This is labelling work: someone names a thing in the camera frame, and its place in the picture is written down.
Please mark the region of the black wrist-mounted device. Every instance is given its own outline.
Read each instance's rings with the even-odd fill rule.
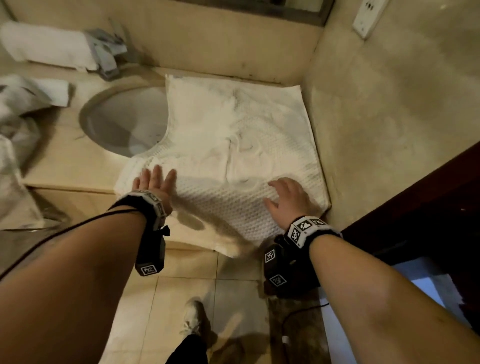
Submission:
[[[146,218],[145,230],[135,260],[135,269],[138,274],[149,276],[160,272],[165,261],[163,237],[170,235],[168,226],[163,227],[167,214],[162,201],[150,191],[136,190],[121,197],[109,210],[118,206],[131,206]]]
[[[264,251],[265,293],[289,298],[319,287],[309,247],[316,237],[325,234],[342,238],[340,232],[318,217],[301,216],[284,235],[277,235]]]

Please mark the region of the oval sink basin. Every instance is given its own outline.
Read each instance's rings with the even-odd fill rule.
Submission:
[[[126,157],[142,153],[167,131],[168,105],[164,87],[106,90],[80,112],[80,126],[102,148]]]

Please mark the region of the black cable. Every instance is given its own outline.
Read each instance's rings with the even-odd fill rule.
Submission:
[[[285,317],[282,321],[282,348],[283,348],[283,355],[285,356],[285,361],[287,362],[287,364],[290,364],[290,360],[288,360],[288,355],[287,355],[287,345],[283,342],[283,337],[285,336],[285,323],[287,322],[287,320],[296,315],[296,314],[299,314],[300,312],[305,312],[305,311],[310,311],[310,310],[314,310],[316,308],[322,308],[322,307],[325,307],[325,306],[328,306],[330,303],[326,303],[326,304],[320,304],[318,306],[313,306],[313,307],[308,307],[308,308],[302,308],[301,310],[297,310],[297,311],[293,311],[293,312],[290,312],[287,317]]]
[[[45,239],[39,241],[37,244],[32,246],[30,249],[28,249],[20,258],[18,258],[15,261],[15,263],[13,263],[2,274],[0,274],[0,281],[2,281],[2,279],[4,279],[12,270],[14,270],[17,267],[17,265],[19,265],[21,262],[23,262],[25,260],[25,258],[27,258],[31,253],[33,253],[35,251],[35,249],[41,247],[43,244],[45,244],[49,240],[51,240],[53,238],[56,238],[57,236],[60,236],[64,233],[66,233],[66,232],[69,232],[69,231],[73,230],[73,229],[76,229],[79,226],[85,225],[86,223],[89,223],[93,220],[97,220],[98,218],[103,218],[105,216],[116,215],[116,214],[126,214],[127,212],[138,212],[138,210],[133,208],[133,209],[129,209],[129,210],[109,211],[109,212],[106,212],[104,214],[89,218],[88,220],[79,222],[76,225],[70,226],[69,228],[66,228],[64,230],[61,230],[59,232],[56,232],[55,234],[52,234],[52,235],[46,237]]]

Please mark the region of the person's left hand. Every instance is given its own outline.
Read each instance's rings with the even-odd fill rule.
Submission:
[[[168,172],[165,180],[163,179],[162,167],[155,165],[152,172],[148,168],[144,168],[140,177],[133,180],[133,190],[149,190],[160,200],[162,200],[163,208],[167,215],[172,213],[171,196],[175,189],[175,181],[177,180],[177,171]]]

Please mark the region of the electrical outlet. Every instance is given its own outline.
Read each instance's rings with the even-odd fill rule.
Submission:
[[[380,19],[388,0],[363,0],[359,12],[353,21],[353,29],[363,39],[368,38]]]

